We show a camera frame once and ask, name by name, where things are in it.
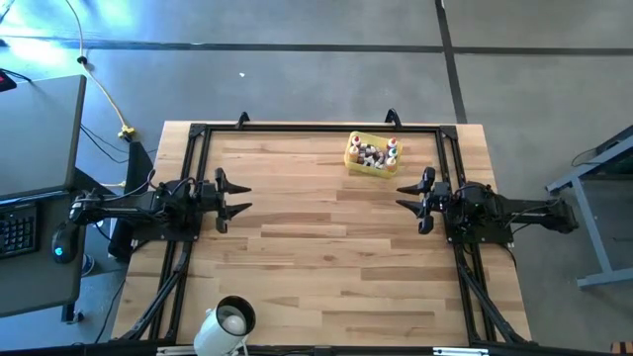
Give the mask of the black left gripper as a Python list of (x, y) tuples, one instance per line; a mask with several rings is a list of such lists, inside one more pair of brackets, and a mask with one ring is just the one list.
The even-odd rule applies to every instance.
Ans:
[(215, 212), (216, 230), (220, 233), (227, 233), (227, 224), (230, 219), (252, 206), (251, 203), (237, 205), (226, 204), (226, 194), (241, 194), (250, 192), (248, 187), (232, 184), (228, 182), (226, 173), (222, 168), (215, 170), (215, 181), (203, 180), (198, 184), (197, 200), (199, 209), (203, 213)]

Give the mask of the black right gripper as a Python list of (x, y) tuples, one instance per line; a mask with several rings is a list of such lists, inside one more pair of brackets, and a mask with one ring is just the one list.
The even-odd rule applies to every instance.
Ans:
[(436, 171), (432, 167), (426, 167), (422, 173), (422, 179), (416, 184), (400, 187), (398, 192), (404, 194), (422, 194), (421, 202), (396, 200), (396, 203), (410, 210), (417, 218), (420, 218), (418, 232), (429, 234), (434, 228), (432, 212), (444, 213), (449, 204), (451, 191), (446, 182), (435, 182)]

